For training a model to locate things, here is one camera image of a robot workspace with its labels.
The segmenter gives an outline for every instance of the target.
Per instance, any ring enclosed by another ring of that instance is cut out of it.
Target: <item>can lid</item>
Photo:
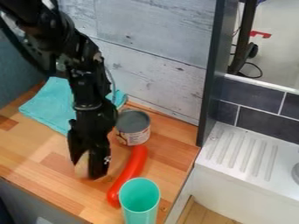
[[[119,114],[116,128],[124,133],[136,133],[150,126],[150,117],[138,110],[125,110]]]

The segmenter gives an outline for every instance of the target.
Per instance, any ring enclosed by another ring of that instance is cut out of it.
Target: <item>tile backsplash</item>
[[[225,79],[218,120],[299,144],[299,95]]]

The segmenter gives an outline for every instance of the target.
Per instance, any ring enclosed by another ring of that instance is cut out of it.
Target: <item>cup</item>
[[[147,178],[133,178],[121,188],[119,199],[126,224],[155,224],[160,201],[158,186]]]

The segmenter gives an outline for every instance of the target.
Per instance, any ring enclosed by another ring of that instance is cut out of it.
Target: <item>cable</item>
[[[237,11],[238,15],[239,15],[239,27],[236,31],[233,32],[233,37],[237,35],[237,33],[240,31],[240,27],[241,27],[241,15],[240,15],[240,3],[238,4],[238,11]]]
[[[254,63],[251,63],[251,62],[245,62],[244,65],[245,65],[245,64],[248,64],[248,65],[251,65],[251,66],[253,66],[253,67],[256,67],[256,68],[260,71],[260,75],[255,76],[255,77],[251,77],[251,76],[245,75],[245,74],[243,74],[243,73],[241,73],[241,72],[238,72],[238,75],[243,76],[243,77],[246,77],[246,78],[250,78],[250,79],[259,79],[261,76],[264,75],[264,73],[262,72],[261,68],[258,67],[257,65],[255,65]]]

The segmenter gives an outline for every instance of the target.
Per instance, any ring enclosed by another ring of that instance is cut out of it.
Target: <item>red sausage toy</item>
[[[113,183],[113,185],[107,191],[107,200],[113,207],[120,207],[120,201],[118,199],[118,193],[122,185],[133,178],[138,177],[144,167],[146,157],[148,156],[148,148],[144,145],[134,146],[132,149],[129,161],[122,171],[118,179]]]

